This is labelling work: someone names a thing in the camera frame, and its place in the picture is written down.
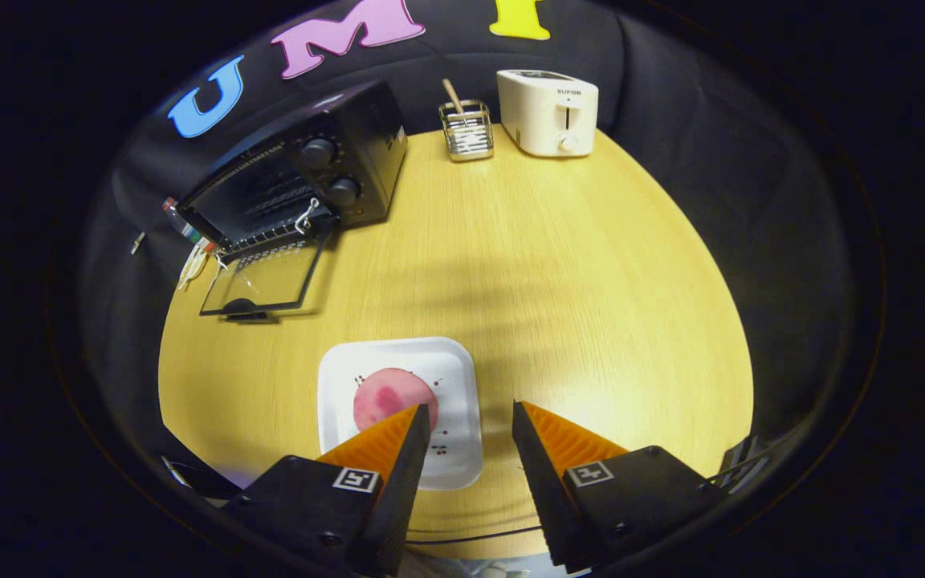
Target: wire basket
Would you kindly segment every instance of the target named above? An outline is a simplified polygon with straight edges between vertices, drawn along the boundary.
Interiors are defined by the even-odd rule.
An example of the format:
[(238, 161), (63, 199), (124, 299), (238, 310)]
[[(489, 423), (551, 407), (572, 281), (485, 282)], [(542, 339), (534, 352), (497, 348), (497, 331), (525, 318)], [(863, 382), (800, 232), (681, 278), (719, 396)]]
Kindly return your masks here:
[(495, 155), (495, 137), (491, 135), (491, 110), (477, 99), (459, 101), (462, 113), (452, 103), (438, 107), (445, 131), (448, 157), (452, 161), (477, 161)]

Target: cable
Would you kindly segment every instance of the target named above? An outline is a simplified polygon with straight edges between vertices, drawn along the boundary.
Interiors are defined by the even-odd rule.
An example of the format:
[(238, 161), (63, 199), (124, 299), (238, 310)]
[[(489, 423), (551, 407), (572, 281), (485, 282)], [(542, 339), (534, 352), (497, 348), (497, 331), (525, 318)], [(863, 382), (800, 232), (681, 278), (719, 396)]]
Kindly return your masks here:
[(421, 545), (429, 546), (429, 545), (435, 545), (435, 544), (458, 544), (459, 542), (472, 542), (474, 540), (486, 540), (488, 538), (500, 538), (500, 537), (503, 537), (503, 535), (523, 534), (526, 531), (535, 531), (535, 530), (540, 530), (540, 526), (521, 527), (520, 530), (499, 531), (498, 534), (474, 535), (474, 537), (472, 538), (453, 538), (451, 540), (431, 540), (431, 541), (406, 540), (405, 543), (411, 544), (414, 546), (421, 546)]

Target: pink letter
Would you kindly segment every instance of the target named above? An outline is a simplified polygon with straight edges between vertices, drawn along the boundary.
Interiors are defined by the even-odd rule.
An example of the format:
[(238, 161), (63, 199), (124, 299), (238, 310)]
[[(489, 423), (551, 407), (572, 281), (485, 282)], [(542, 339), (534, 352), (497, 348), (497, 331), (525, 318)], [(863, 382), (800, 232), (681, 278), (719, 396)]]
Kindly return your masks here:
[(271, 44), (283, 44), (283, 54), (287, 58), (287, 69), (281, 76), (294, 78), (324, 61), (323, 55), (312, 54), (309, 44), (335, 55), (348, 54), (356, 33), (364, 25), (366, 36), (359, 42), (363, 47), (397, 43), (419, 36), (425, 30), (421, 23), (412, 22), (405, 0), (362, 0), (344, 21), (314, 18), (291, 26), (273, 39)]

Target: wooden table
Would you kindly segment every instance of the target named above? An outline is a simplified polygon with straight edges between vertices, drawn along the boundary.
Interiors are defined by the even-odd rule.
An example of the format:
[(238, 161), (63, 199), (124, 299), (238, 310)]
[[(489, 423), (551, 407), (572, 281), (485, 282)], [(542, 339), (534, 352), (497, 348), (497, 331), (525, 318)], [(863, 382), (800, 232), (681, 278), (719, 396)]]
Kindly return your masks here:
[[(752, 420), (748, 344), (719, 268), (665, 191), (601, 132), (572, 160), (530, 157), (498, 125), (487, 161), (453, 164), (440, 132), (409, 140), (389, 219), (341, 234), (302, 310), (273, 325), (199, 317), (212, 260), (175, 293), (159, 355), (166, 427), (247, 484), (285, 454), (319, 456), (316, 373), (331, 347), (447, 336), (476, 364), (484, 469), (465, 490), (419, 491), (410, 541), (537, 526), (514, 399), (715, 473)], [(540, 531), (414, 547), (547, 551)]]

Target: square plate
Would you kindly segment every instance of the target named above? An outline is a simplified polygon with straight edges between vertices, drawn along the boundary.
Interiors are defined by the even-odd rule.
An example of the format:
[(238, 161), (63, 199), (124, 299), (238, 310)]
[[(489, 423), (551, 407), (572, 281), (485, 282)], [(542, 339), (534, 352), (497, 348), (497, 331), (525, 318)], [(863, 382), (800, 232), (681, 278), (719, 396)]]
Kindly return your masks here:
[(421, 490), (472, 486), (484, 468), (473, 357), (448, 337), (359, 341), (330, 348), (320, 360), (316, 392), (320, 452), (359, 434), (352, 416), (357, 380), (397, 367), (425, 381), (438, 400), (438, 421), (419, 477)]

